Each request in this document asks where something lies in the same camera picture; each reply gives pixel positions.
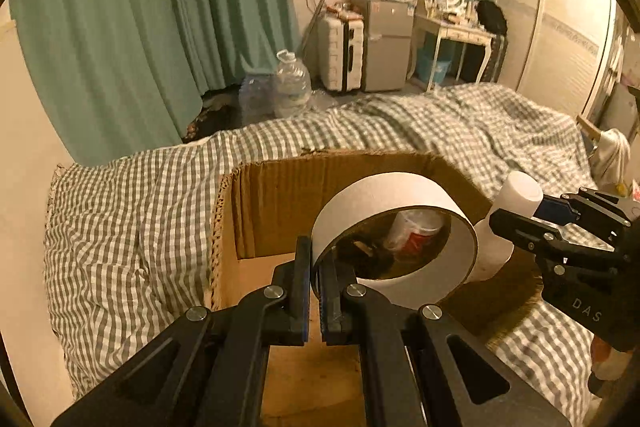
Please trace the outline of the white cylindrical bottle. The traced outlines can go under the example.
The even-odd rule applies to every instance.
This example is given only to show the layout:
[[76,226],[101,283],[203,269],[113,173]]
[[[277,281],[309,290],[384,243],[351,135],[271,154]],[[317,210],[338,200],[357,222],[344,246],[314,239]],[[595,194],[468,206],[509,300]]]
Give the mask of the white cylindrical bottle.
[[533,217],[543,197],[540,184],[528,174],[508,174],[487,216],[474,225],[477,256],[467,282],[487,281],[502,269],[513,253],[509,234],[518,218]]

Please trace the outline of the white tape roll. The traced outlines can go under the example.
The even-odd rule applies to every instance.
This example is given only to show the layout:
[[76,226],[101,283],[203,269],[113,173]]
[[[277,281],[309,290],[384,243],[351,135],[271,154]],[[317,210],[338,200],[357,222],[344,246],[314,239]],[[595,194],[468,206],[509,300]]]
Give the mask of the white tape roll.
[[468,278],[477,257],[473,225],[445,189],[410,172],[366,176],[321,209],[311,231],[314,291],[327,261],[394,305],[440,303]]

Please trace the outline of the red white can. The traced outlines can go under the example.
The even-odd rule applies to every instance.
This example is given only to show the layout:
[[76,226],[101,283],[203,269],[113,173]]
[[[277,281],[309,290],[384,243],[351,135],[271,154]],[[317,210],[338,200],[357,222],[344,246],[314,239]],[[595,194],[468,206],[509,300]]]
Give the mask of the red white can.
[[431,209],[401,210],[388,231],[383,246],[399,262],[416,262],[445,225],[442,213]]

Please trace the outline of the small black object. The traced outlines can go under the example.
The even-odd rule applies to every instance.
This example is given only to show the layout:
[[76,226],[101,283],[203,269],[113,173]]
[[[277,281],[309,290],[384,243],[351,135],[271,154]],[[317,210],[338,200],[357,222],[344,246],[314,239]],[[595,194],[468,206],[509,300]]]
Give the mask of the small black object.
[[344,237],[336,245],[336,257],[356,267],[357,265],[375,265],[378,262],[376,250],[361,237]]

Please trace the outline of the white cloth on chair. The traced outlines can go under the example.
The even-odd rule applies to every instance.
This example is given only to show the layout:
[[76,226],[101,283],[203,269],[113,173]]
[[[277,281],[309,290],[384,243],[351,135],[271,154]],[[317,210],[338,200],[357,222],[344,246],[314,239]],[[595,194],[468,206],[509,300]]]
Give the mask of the white cloth on chair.
[[630,161],[630,145],[618,129],[601,131],[589,165],[594,182],[602,191],[625,195],[626,173]]

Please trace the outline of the green checkered bed quilt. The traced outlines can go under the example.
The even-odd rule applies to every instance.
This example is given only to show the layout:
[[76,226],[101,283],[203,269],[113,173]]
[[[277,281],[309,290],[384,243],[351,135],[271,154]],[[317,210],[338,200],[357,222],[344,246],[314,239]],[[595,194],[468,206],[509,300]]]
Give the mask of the green checkered bed quilt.
[[187,309],[268,277],[321,208],[379,172],[439,184],[486,216],[509,173],[551,195],[592,185],[570,116],[495,84],[370,95],[290,119],[58,170],[44,229],[52,331],[82,398]]

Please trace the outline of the brown cardboard box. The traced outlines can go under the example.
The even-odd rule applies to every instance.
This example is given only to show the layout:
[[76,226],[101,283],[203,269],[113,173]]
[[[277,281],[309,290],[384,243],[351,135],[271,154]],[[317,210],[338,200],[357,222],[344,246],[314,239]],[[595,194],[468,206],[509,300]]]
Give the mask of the brown cardboard box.
[[[299,237],[310,237],[321,209],[338,192],[367,176],[408,172],[439,184],[472,223],[484,218],[489,199],[457,168],[431,153],[391,150],[328,150],[302,156],[246,162],[221,178],[213,210],[210,306],[228,308],[273,279],[288,295],[309,298],[310,339],[305,347],[272,347],[262,393],[263,426],[364,426],[364,399],[356,347],[326,347],[320,340],[317,297],[310,275],[295,282]],[[462,254],[441,254],[434,291],[410,286],[411,297],[438,297],[445,311],[472,334],[489,339],[513,329],[539,296],[539,271],[533,258],[516,248],[497,274],[484,282],[462,284],[471,273]]]

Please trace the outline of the white wardrobe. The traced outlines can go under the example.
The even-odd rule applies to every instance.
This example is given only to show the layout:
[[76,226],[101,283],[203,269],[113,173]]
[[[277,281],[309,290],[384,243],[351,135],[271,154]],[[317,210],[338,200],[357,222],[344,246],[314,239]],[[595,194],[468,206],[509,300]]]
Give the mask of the white wardrobe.
[[499,82],[575,117],[593,106],[611,49],[614,0],[497,0],[508,23]]

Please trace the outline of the blue bin under table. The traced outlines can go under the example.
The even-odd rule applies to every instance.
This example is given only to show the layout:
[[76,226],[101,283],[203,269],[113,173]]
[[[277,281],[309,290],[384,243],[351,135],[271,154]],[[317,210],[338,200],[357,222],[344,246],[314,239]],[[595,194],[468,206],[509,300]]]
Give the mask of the blue bin under table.
[[416,77],[424,83],[427,83],[427,80],[432,78],[435,84],[442,84],[449,72],[450,65],[450,60],[439,58],[434,61],[432,51],[425,48],[418,49],[418,54],[416,54]]

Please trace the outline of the black bag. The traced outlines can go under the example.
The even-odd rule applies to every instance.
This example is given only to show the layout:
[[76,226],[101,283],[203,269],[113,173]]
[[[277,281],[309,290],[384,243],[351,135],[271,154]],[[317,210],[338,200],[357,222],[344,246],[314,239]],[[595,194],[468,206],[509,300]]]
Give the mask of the black bag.
[[478,0],[476,4],[477,18],[480,24],[494,35],[506,36],[508,23],[499,5],[491,0]]

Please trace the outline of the dark pile on floor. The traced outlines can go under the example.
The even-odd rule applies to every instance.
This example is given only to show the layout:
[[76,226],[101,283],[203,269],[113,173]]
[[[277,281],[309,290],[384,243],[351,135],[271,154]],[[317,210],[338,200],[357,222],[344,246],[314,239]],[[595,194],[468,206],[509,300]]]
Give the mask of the dark pile on floor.
[[218,91],[207,91],[202,98],[201,112],[186,127],[182,142],[195,142],[218,131],[239,128],[241,121],[238,86]]

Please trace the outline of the silver mini fridge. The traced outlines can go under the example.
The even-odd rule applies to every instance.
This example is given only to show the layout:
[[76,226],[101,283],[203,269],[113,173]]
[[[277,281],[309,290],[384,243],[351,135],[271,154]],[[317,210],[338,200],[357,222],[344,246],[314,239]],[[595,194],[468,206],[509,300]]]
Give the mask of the silver mini fridge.
[[413,6],[398,0],[350,0],[363,16],[362,90],[397,91],[405,86]]

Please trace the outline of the white suitcase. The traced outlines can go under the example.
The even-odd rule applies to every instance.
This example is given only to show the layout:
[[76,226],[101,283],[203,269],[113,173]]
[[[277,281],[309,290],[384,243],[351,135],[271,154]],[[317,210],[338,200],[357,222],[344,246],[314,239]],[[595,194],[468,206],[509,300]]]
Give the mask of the white suitcase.
[[343,20],[328,13],[318,25],[318,60],[323,87],[332,92],[361,88],[364,48],[361,18]]

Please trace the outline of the large clear water jug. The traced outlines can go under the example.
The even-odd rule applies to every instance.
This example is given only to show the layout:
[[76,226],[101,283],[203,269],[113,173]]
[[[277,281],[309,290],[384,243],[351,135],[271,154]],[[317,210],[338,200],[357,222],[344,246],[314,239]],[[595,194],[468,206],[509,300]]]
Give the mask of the large clear water jug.
[[294,52],[277,53],[278,68],[272,78],[273,112],[288,118],[305,112],[311,97],[311,81],[307,67]]

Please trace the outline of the green curtain left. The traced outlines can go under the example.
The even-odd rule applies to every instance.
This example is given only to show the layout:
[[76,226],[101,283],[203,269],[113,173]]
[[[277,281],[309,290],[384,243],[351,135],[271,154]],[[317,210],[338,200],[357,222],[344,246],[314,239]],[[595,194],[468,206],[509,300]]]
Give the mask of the green curtain left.
[[39,100],[74,161],[179,144],[203,96],[271,74],[291,0],[9,0]]

